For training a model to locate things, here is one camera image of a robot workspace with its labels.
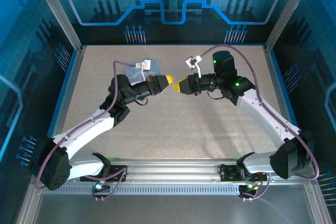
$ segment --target blue wall panel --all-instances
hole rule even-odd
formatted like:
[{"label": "blue wall panel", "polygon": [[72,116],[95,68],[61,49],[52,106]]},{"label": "blue wall panel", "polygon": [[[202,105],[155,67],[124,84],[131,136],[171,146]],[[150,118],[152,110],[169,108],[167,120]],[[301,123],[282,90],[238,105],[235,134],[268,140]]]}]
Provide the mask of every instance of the blue wall panel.
[{"label": "blue wall panel", "polygon": [[335,1],[301,0],[274,46],[285,80],[295,68],[289,98],[300,128],[314,133],[321,173],[336,165]]},{"label": "blue wall panel", "polygon": [[24,155],[23,137],[47,135],[67,70],[59,51],[73,48],[45,0],[0,0],[0,27],[0,75],[23,101],[19,111],[16,93],[0,80],[1,223],[15,223],[31,177],[16,155]]},{"label": "blue wall panel", "polygon": [[266,42],[287,0],[60,1],[84,44],[141,44],[139,25],[147,44],[242,44]]}]

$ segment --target white bracket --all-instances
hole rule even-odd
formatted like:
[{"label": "white bracket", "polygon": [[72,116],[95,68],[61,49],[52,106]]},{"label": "white bracket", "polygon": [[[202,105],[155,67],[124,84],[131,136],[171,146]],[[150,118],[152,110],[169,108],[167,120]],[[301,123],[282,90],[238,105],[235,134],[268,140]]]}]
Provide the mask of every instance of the white bracket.
[{"label": "white bracket", "polygon": [[187,63],[187,65],[190,69],[197,68],[199,78],[202,77],[201,68],[198,65],[198,63],[201,62],[201,61],[202,61],[202,58],[199,55],[197,55],[194,58],[192,56],[190,56],[188,59],[185,60],[185,62]]},{"label": "white bracket", "polygon": [[145,74],[143,73],[144,71],[150,71],[151,70],[151,60],[144,60],[141,63],[136,63],[135,68],[141,68],[141,75],[144,81],[146,81]]}]

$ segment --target beige table surface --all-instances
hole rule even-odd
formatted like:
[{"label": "beige table surface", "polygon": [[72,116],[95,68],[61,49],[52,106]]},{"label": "beige table surface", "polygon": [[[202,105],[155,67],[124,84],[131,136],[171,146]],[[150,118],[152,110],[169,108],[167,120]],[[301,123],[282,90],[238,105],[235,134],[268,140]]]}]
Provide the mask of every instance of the beige table surface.
[{"label": "beige table surface", "polygon": [[[108,95],[114,60],[136,62],[157,59],[161,74],[175,81],[192,74],[185,59],[210,46],[88,46],[81,64],[63,130],[88,118]],[[255,68],[262,96],[280,111],[261,46],[237,46]],[[212,53],[201,62],[202,73],[213,72]],[[253,82],[243,59],[235,58],[238,74]],[[124,66],[117,73],[125,73]],[[211,94],[220,96],[219,91]],[[130,114],[117,127],[99,135],[78,155],[99,152],[106,157],[138,158],[239,158],[249,152],[275,150],[263,130],[228,100],[212,100],[206,93],[195,97],[177,93],[172,86],[149,97],[147,106],[129,104]]]}]

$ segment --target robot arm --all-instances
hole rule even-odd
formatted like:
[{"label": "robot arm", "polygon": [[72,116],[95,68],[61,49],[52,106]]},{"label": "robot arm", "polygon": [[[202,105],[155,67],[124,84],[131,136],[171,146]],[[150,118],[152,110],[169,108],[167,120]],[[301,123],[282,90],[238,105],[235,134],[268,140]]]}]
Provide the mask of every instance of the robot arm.
[{"label": "robot arm", "polygon": [[[191,68],[194,68],[200,59],[190,57],[187,62]],[[261,97],[262,103],[285,122],[286,127],[265,110],[259,102],[255,86],[247,78],[237,75],[233,56],[228,51],[214,53],[213,63],[215,73],[201,75],[201,77],[199,73],[189,75],[174,84],[173,89],[180,93],[194,95],[199,95],[202,91],[212,92],[219,89],[224,98],[245,111],[267,133],[277,151],[262,154],[249,153],[240,158],[237,165],[244,170],[245,176],[259,172],[275,172],[281,178],[287,179],[307,166],[310,163],[307,151],[287,129],[294,130],[310,148],[311,136],[302,134],[299,128],[284,119]]]},{"label": "robot arm", "polygon": [[[46,164],[40,181],[43,182],[50,190],[59,188],[66,180],[93,175],[97,177],[106,177],[110,173],[110,162],[101,154],[93,153],[90,157],[76,158],[73,156],[87,143],[93,140],[101,133],[122,122],[129,114],[130,110],[127,104],[137,100],[144,100],[150,95],[157,95],[165,89],[174,78],[172,76],[149,76],[145,81],[130,85],[129,79],[120,74],[117,76],[118,91],[114,106],[104,115],[95,119],[98,115],[105,112],[112,104],[115,90],[114,79],[108,88],[110,94],[107,96],[100,108],[84,122],[91,121],[80,127],[82,123],[72,129],[55,135],[53,138],[39,137],[28,169],[37,176],[42,163],[49,155],[50,151],[64,138],[66,141],[53,152],[48,163]],[[69,137],[68,133],[76,129]]]}]

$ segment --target black cable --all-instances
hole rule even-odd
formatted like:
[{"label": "black cable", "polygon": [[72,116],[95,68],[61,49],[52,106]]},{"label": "black cable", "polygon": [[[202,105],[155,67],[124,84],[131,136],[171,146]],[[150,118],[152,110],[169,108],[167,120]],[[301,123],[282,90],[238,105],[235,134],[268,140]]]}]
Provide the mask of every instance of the black cable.
[{"label": "black cable", "polygon": [[147,98],[145,98],[146,99],[146,102],[144,103],[144,104],[142,104],[142,103],[140,103],[140,102],[138,102],[138,101],[135,101],[138,105],[140,105],[140,106],[145,106],[145,105],[147,105],[147,103],[148,103],[148,99]]},{"label": "black cable", "polygon": [[213,98],[213,97],[211,97],[211,95],[209,94],[209,91],[207,91],[206,93],[207,93],[208,96],[209,96],[211,99],[213,99],[213,100],[221,100],[221,99],[224,98],[224,96],[222,96],[222,97],[218,97],[218,98]]}]

